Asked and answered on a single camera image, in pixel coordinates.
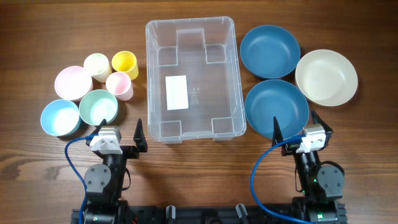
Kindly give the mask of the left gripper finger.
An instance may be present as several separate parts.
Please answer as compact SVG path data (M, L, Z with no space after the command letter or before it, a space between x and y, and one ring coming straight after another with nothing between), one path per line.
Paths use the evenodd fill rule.
M96 126L96 129L95 129L89 136L87 136L87 137L85 138L85 140L86 140L86 145L87 145L87 146L90 145L92 139L93 139L95 136L98 135L100 129L101 129L103 126L105 126L105 125L107 125L107 121L106 121L105 119L103 119L103 120L100 122L100 124L99 124L98 126Z
M139 152L147 152L148 145L142 126L142 120L140 118L137 120L133 141L136 143L136 147Z

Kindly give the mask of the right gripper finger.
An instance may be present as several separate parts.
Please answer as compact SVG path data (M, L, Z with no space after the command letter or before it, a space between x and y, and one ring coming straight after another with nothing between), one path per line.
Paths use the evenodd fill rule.
M280 130L279 122L276 117L273 118L273 124L274 124L274 132L272 136L272 146L275 146L276 144L282 142L284 138Z
M319 117L319 115L316 113L315 110L311 111L311 115L312 115L313 123L320 124L323 127L323 129L325 130L326 138L330 139L333 134L333 130L329 127L329 125L326 124L326 122L324 122L321 119L321 117Z

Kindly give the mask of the mint green bowl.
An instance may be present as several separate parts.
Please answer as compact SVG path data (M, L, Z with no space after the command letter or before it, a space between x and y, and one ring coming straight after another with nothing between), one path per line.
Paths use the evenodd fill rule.
M81 99L79 113L89 125L97 126L104 119L109 124L118 115L118 100L107 90L93 90Z

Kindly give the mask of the light blue bowl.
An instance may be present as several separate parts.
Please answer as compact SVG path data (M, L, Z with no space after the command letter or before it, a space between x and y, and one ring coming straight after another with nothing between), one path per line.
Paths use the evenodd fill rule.
M71 135L81 124L78 107L69 100L55 100L43 109L40 124L51 136Z

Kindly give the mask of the dark blue bowl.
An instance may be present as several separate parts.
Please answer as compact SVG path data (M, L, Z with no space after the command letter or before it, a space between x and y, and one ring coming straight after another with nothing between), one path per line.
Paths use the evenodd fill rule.
M266 80L255 85L246 97L244 108L252 128L269 139L274 133L274 118L287 139L301 132L310 114L303 93L283 80Z
M282 78L296 68L301 49L287 29L274 25L258 26L242 39L240 55L243 65L261 79Z

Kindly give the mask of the cream bowl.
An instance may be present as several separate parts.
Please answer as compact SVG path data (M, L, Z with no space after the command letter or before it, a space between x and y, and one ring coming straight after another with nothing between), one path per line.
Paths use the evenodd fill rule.
M299 60L295 82L308 100L321 106L343 105L358 89L353 64L338 52L326 49L313 50Z

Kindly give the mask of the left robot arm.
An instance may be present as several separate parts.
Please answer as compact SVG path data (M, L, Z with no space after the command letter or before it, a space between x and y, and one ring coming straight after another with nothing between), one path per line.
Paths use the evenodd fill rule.
M78 223L138 223L138 217L121 198L124 177L130 177L127 160L138 159L148 146L139 119L133 136L134 145L122 146L121 132L117 126L108 126L106 120L87 137L91 147L102 163L91 166L85 173L85 199L79 211Z

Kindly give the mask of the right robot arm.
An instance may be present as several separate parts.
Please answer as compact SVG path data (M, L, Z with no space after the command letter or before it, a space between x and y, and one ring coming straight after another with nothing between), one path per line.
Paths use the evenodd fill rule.
M282 215L312 223L347 223L343 197L344 169L333 161L321 161L318 151L328 146L333 130L315 111L313 124L304 128L305 143L298 140L282 145L283 156L293 156L295 176L299 178L302 197L294 197L286 210L275 208Z

